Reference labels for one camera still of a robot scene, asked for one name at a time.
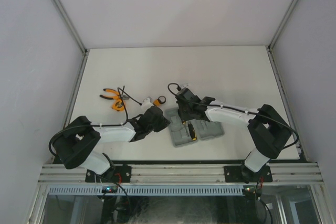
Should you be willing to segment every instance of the glass panel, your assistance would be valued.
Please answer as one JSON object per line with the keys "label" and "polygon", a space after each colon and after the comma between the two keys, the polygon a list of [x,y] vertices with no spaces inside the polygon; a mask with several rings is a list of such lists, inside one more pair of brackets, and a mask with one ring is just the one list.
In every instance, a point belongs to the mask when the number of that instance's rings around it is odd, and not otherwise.
{"label": "glass panel", "polygon": [[264,186],[261,201],[247,196],[49,195],[43,224],[290,223],[318,224],[307,187]]}

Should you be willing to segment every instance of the white wall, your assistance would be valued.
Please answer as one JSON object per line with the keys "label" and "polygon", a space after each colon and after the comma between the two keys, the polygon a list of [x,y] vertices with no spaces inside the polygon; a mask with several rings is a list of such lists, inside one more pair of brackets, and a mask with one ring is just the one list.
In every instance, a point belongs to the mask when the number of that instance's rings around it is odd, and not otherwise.
{"label": "white wall", "polygon": [[0,0],[0,222],[23,223],[81,53],[50,0]]}
{"label": "white wall", "polygon": [[308,156],[336,206],[336,0],[301,0],[274,53]]}
{"label": "white wall", "polygon": [[267,45],[291,0],[61,0],[88,48]]}

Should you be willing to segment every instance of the pliers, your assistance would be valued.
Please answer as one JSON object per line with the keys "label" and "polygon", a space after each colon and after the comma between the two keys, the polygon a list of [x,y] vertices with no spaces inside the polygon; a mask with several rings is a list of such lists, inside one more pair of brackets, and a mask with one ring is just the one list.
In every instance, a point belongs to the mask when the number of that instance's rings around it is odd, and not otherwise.
{"label": "pliers", "polygon": [[[123,111],[125,108],[122,104],[122,101],[119,96],[119,92],[114,89],[103,89],[105,92],[113,93],[114,95],[105,95],[101,94],[100,97],[106,100],[115,100],[114,104],[111,106],[114,110]],[[129,97],[127,95],[122,95],[122,100],[128,100]]]}

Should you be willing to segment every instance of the small white object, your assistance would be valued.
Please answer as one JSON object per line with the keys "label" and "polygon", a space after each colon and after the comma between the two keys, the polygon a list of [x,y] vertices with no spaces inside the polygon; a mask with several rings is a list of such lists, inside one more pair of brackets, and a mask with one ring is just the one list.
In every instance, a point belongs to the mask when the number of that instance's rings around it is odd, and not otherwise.
{"label": "small white object", "polygon": [[189,83],[184,83],[180,85],[180,88],[189,88]]}
{"label": "small white object", "polygon": [[147,97],[145,100],[143,100],[142,105],[141,105],[141,110],[145,112],[147,109],[150,107],[154,106],[154,104],[151,102],[151,98]]}

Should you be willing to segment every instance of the red wire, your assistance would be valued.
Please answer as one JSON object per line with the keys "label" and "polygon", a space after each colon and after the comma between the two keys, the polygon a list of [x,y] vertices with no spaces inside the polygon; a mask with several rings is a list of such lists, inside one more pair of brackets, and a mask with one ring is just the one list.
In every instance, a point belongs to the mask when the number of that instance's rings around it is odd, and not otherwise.
{"label": "red wire", "polygon": [[264,186],[264,177],[260,177],[260,189]]}
{"label": "red wire", "polygon": [[118,182],[118,184],[120,184],[120,183],[121,183],[121,176],[120,176],[120,173],[116,173],[115,175],[117,175],[117,176],[119,177],[119,182]]}

